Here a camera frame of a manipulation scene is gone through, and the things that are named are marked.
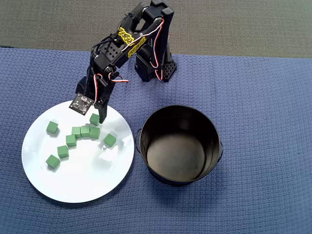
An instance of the yellow label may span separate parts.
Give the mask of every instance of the yellow label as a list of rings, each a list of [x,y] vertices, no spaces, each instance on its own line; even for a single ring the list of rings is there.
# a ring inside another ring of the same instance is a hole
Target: yellow label
[[[136,44],[128,53],[128,57],[130,58],[140,47],[141,45],[143,45],[143,43],[146,42],[146,38],[142,37],[142,39],[140,40],[140,42],[138,44]]]
[[[125,43],[127,43],[127,45],[134,41],[134,38],[131,36],[131,34],[127,33],[122,27],[119,28],[118,35],[121,36],[121,38]]]

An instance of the red wire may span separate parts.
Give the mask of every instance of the red wire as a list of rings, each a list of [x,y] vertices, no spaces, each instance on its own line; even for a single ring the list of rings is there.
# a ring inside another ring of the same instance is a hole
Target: red wire
[[[95,102],[97,101],[97,99],[98,99],[98,82],[97,82],[97,76],[103,77],[101,73],[97,73],[97,74],[95,74],[95,75],[93,76],[94,85],[95,85],[95,96],[96,96],[96,98],[95,98],[95,100],[94,100],[94,103],[95,103]]]
[[[162,81],[162,80],[163,80],[164,73],[163,73],[163,71],[162,71],[162,70],[161,70],[161,78],[159,78],[159,75],[158,75],[158,70],[155,70],[155,74],[156,74],[157,78],[158,78],[160,81]]]
[[[159,37],[159,34],[160,34],[161,30],[162,30],[162,25],[163,25],[163,24],[164,24],[164,19],[162,19],[161,27],[159,28],[159,31],[158,31],[158,33],[157,33],[157,35],[156,35],[156,38],[155,38],[155,41],[154,41],[154,48],[155,48],[155,46],[156,46],[156,42],[157,42],[157,39],[158,39],[158,37]],[[151,65],[152,65],[152,67],[154,67],[154,68],[158,68],[159,63],[158,63],[158,58],[157,58],[157,54],[156,54],[155,51],[154,51],[154,56],[155,56],[155,60],[156,60],[157,66],[153,65],[152,62],[151,62]]]
[[[111,79],[111,73],[108,75],[109,80],[111,80],[112,82],[115,82],[115,83],[128,83],[129,82],[127,79],[122,79],[121,76],[118,76],[118,77],[120,77],[121,79]]]

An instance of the table surface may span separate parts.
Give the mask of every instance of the table surface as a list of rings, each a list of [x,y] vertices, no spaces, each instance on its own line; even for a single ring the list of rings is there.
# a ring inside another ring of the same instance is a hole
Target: table surface
[[[144,83],[131,58],[109,105],[136,132],[155,110],[197,108],[224,155],[205,178],[158,182],[135,152],[126,178],[81,204],[51,200],[28,181],[24,136],[45,110],[74,97],[88,52],[0,49],[0,230],[3,233],[312,232],[312,59],[174,55],[169,83]]]

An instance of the gray carpet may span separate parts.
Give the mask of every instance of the gray carpet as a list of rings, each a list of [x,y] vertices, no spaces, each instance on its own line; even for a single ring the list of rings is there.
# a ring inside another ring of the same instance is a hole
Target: gray carpet
[[[0,0],[0,44],[88,51],[139,2]],[[175,54],[312,58],[312,0],[167,3],[175,10]]]

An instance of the robotic arm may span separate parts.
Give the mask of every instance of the robotic arm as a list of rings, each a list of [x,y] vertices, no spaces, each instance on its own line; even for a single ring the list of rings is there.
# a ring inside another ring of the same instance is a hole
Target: robotic arm
[[[93,46],[87,76],[78,83],[77,95],[69,108],[85,115],[94,105],[103,123],[115,84],[128,82],[122,79],[117,68],[134,53],[137,53],[135,70],[143,81],[158,78],[168,82],[176,70],[168,44],[173,15],[174,11],[161,0],[152,0],[150,6],[142,2],[128,13],[116,33]],[[145,20],[145,24],[136,30],[141,20]]]

